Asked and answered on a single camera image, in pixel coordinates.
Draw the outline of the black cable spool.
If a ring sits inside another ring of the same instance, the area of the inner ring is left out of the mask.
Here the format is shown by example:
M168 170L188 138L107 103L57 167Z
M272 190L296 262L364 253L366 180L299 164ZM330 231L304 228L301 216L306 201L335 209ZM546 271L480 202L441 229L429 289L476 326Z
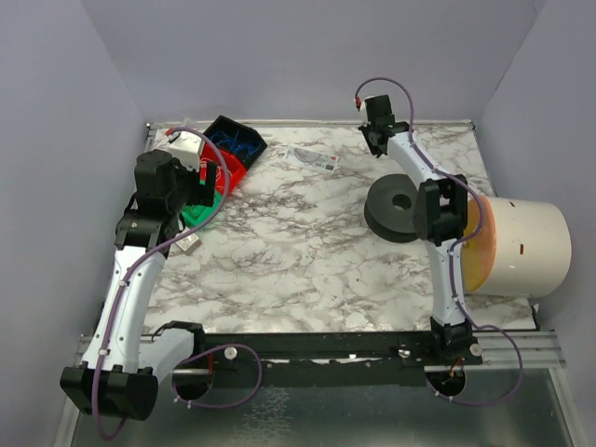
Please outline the black cable spool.
M413 226L417 189L405 174L388 174L376 180L368 191L364 218L381 239L409 243L418 239Z

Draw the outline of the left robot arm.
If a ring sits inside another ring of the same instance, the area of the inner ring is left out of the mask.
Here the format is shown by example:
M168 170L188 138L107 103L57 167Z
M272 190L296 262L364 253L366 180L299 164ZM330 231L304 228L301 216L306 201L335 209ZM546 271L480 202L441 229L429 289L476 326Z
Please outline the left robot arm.
M80 365L61 373L61 389L81 413L147 419L159 385L195 350L196 324L173 323L171 334L148 345L142 327L183 208L214 202L217 166L202 166L200 155L198 149L155 149L136 160L135 191L115 226L102 315Z

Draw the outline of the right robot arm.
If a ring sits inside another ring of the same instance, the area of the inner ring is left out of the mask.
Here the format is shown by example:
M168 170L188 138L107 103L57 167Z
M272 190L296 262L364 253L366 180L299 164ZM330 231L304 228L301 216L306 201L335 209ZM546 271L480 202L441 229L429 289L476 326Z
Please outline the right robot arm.
M396 161L417 187L413 227L424 241L430 262L433 307L431 332L441 351L471 345L461 267L462 239L467 227L467 179L449 174L413 134L413 126L398 122L387 95L357 97L362 116L359 130L374 156Z

